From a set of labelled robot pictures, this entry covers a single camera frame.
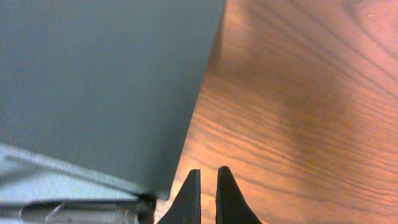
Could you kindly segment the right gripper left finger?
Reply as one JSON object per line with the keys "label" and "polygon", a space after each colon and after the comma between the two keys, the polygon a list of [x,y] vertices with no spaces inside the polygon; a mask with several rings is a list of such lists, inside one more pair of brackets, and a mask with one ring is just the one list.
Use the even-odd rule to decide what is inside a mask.
{"label": "right gripper left finger", "polygon": [[199,169],[192,169],[183,182],[171,207],[158,224],[201,223],[201,176]]}

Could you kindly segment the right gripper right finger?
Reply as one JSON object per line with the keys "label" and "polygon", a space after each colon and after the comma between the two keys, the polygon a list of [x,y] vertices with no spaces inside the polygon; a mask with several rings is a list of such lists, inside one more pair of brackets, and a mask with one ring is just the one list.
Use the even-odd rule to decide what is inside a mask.
{"label": "right gripper right finger", "polygon": [[228,166],[218,169],[216,224],[261,224],[246,203]]}

